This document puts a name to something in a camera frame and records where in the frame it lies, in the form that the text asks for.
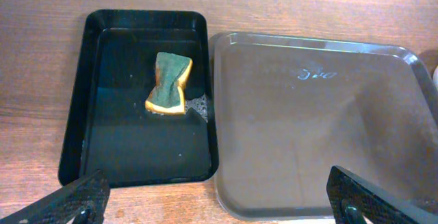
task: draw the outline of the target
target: metal tray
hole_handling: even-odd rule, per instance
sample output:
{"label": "metal tray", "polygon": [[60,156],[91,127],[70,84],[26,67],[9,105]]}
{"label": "metal tray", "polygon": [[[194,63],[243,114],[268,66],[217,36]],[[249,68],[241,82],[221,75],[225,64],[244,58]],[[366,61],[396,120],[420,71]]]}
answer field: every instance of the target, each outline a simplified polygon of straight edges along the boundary
{"label": "metal tray", "polygon": [[321,219],[340,165],[418,205],[438,200],[438,93],[409,50],[231,33],[214,48],[221,205]]}
{"label": "metal tray", "polygon": [[[58,177],[66,185],[101,169],[111,187],[195,182],[218,167],[207,24],[196,12],[99,10],[83,32]],[[193,111],[145,111],[158,52],[193,59],[185,98]]]}

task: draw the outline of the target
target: wooden surface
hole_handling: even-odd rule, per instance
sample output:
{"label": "wooden surface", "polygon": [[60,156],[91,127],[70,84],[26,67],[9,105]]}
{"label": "wooden surface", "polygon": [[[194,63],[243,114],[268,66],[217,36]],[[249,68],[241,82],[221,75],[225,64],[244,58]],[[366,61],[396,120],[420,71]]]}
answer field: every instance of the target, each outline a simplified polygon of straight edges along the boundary
{"label": "wooden surface", "polygon": [[[438,63],[438,0],[0,0],[0,217],[57,190],[87,14],[196,10],[209,36],[250,31],[402,45]],[[106,223],[238,223],[212,181],[116,189]]]}

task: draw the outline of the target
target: tray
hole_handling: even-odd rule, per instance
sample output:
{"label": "tray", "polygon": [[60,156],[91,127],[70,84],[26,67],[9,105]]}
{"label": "tray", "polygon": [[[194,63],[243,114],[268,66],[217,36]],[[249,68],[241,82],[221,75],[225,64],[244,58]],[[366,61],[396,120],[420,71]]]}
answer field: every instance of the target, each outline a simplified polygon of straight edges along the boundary
{"label": "tray", "polygon": [[[207,24],[196,12],[98,10],[86,19],[58,177],[101,169],[111,187],[196,182],[218,167]],[[146,112],[158,52],[192,58],[186,99],[207,116]]]}
{"label": "tray", "polygon": [[436,201],[437,97],[402,47],[223,35],[214,48],[217,198],[244,220],[333,218],[325,190],[340,165],[396,197]]}

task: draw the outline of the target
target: sponge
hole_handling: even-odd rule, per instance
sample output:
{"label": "sponge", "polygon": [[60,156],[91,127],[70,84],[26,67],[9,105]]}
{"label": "sponge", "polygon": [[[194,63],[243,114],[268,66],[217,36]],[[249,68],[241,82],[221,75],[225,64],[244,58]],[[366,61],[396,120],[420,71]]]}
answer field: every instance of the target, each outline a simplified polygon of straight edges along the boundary
{"label": "sponge", "polygon": [[155,63],[156,86],[145,102],[146,109],[159,114],[185,114],[183,89],[192,65],[189,57],[158,53]]}

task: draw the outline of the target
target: wood grain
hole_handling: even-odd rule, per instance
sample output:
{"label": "wood grain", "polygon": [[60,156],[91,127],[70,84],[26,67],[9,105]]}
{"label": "wood grain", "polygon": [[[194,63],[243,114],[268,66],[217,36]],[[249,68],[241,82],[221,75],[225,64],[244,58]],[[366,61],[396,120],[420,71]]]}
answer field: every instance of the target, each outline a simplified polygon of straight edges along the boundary
{"label": "wood grain", "polygon": [[[250,31],[401,45],[438,64],[438,0],[0,0],[0,217],[57,190],[87,14],[196,10],[209,36]],[[116,189],[106,223],[239,223],[212,181]]]}

